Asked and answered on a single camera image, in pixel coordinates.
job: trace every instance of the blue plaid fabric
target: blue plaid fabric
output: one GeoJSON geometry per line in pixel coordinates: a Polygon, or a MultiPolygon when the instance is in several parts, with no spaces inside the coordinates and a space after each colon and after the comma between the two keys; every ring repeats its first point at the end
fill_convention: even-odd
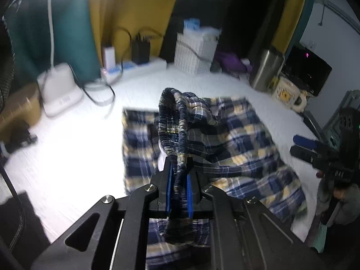
{"type": "MultiPolygon", "coordinates": [[[[281,221],[306,207],[300,180],[282,162],[271,135],[245,98],[201,99],[167,88],[159,113],[125,110],[123,126],[127,194],[150,182],[160,142],[173,167],[172,210],[187,208],[187,157],[229,196],[256,196],[281,221]]],[[[208,220],[151,220],[147,267],[199,269],[199,248],[209,242],[208,220]]]]}

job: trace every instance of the bed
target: bed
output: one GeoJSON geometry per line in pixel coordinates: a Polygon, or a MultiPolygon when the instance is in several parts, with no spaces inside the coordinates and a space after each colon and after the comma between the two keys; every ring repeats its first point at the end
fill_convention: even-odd
{"type": "MultiPolygon", "coordinates": [[[[301,117],[285,109],[268,94],[254,91],[245,76],[226,74],[191,75],[169,66],[167,70],[126,77],[113,86],[112,108],[97,107],[87,97],[56,118],[42,115],[31,128],[38,143],[16,152],[5,169],[18,193],[26,191],[50,242],[56,240],[104,195],[125,196],[121,155],[123,108],[157,110],[166,87],[191,91],[199,97],[246,97],[269,129],[285,163],[299,176],[307,211],[296,216],[292,231],[300,240],[307,237],[315,214],[319,180],[307,163],[290,156],[295,134],[315,139],[301,117]]],[[[108,90],[94,93],[99,100],[108,90]]],[[[10,198],[0,181],[0,202],[10,198]]]]}

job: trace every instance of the white mug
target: white mug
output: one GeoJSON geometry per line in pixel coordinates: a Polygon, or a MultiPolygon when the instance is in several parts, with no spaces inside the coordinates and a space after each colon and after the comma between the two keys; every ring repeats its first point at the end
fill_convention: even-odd
{"type": "Polygon", "coordinates": [[[296,87],[289,79],[280,77],[278,85],[271,96],[273,99],[281,102],[286,108],[292,109],[295,112],[303,112],[306,107],[306,96],[296,87]],[[296,100],[300,97],[301,103],[296,105],[296,100]]]}

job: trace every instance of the stainless steel trash can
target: stainless steel trash can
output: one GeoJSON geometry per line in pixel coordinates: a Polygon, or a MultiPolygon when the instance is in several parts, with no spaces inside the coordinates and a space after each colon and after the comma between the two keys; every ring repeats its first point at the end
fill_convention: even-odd
{"type": "Polygon", "coordinates": [[[265,49],[261,54],[259,68],[250,76],[251,87],[266,92],[271,79],[279,74],[283,65],[282,53],[275,48],[265,49]]]}

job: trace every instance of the white basket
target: white basket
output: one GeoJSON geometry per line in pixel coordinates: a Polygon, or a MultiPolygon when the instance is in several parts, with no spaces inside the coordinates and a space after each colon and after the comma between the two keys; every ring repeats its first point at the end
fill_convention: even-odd
{"type": "MultiPolygon", "coordinates": [[[[185,36],[178,33],[178,42],[181,41],[190,46],[201,58],[212,61],[214,58],[217,41],[214,39],[205,39],[204,37],[185,36]]],[[[199,59],[189,48],[176,43],[174,64],[181,70],[200,74],[210,71],[211,63],[199,59]]]]}

